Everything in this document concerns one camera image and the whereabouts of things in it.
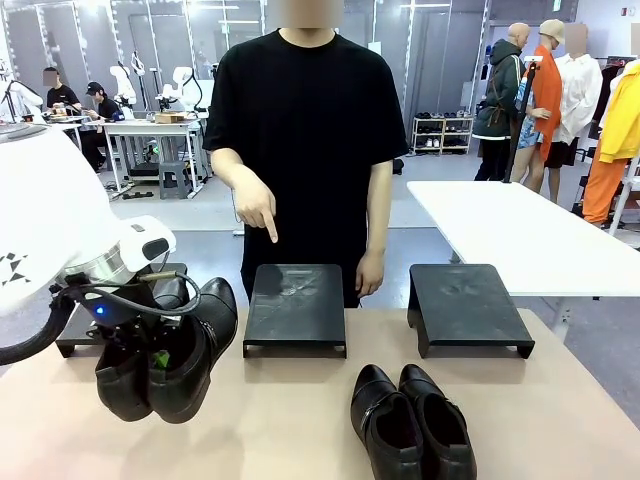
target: shoe rack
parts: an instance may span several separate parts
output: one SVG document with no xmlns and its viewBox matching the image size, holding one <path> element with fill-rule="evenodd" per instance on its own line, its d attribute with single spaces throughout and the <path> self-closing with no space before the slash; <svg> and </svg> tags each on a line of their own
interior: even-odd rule
<svg viewBox="0 0 640 480">
<path fill-rule="evenodd" d="M 420 127 L 427 127 L 432 131 L 418 133 Z M 414 118 L 411 129 L 411 148 L 414 154 L 432 153 L 469 153 L 471 133 L 473 132 L 473 117 L 455 118 Z M 438 142 L 438 146 L 427 146 L 427 143 Z"/>
</svg>

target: orange pants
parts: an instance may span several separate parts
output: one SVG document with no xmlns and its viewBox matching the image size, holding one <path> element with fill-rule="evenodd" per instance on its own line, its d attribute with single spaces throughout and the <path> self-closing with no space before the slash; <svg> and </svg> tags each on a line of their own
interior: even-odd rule
<svg viewBox="0 0 640 480">
<path fill-rule="evenodd" d="M 628 161 L 628 158 L 621 158 L 611 163 L 601 162 L 598 143 L 589 182 L 584 192 L 582 214 L 587 222 L 602 223 L 607 220 L 613 196 L 620 185 Z"/>
</svg>

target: beige cap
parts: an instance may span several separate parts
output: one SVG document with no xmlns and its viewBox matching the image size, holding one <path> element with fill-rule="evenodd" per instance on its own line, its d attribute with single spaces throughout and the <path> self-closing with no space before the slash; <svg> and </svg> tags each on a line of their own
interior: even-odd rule
<svg viewBox="0 0 640 480">
<path fill-rule="evenodd" d="M 540 35 L 553 37 L 560 45 L 564 45 L 564 23 L 556 19 L 542 22 L 542 25 L 540 25 Z"/>
</svg>

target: shoe on shelf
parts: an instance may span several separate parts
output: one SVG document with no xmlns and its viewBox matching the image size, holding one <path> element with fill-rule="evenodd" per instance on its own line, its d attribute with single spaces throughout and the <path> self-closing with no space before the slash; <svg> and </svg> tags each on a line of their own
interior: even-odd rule
<svg viewBox="0 0 640 480">
<path fill-rule="evenodd" d="M 424 478 L 475 480 L 476 460 L 460 409 L 417 365 L 402 369 L 400 392 L 411 400 L 422 431 Z"/>
<path fill-rule="evenodd" d="M 168 423 L 184 423 L 198 413 L 211 370 L 238 328 L 236 301 L 226 280 L 210 280 L 200 292 L 200 305 L 179 327 L 167 327 L 147 359 L 149 403 Z"/>
<path fill-rule="evenodd" d="M 140 351 L 109 342 L 96 365 L 100 400 L 125 422 L 141 420 L 152 411 L 147 402 L 146 358 Z"/>
<path fill-rule="evenodd" d="M 423 440 L 411 402 L 376 365 L 365 366 L 351 399 L 351 424 L 376 480 L 422 480 Z"/>
</svg>

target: yellow jacket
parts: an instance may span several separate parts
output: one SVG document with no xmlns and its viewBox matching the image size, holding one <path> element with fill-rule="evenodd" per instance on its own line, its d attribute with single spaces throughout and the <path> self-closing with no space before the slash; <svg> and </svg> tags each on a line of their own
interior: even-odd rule
<svg viewBox="0 0 640 480">
<path fill-rule="evenodd" d="M 600 161 L 633 158 L 640 150 L 640 63 L 625 70 L 600 137 Z"/>
</svg>

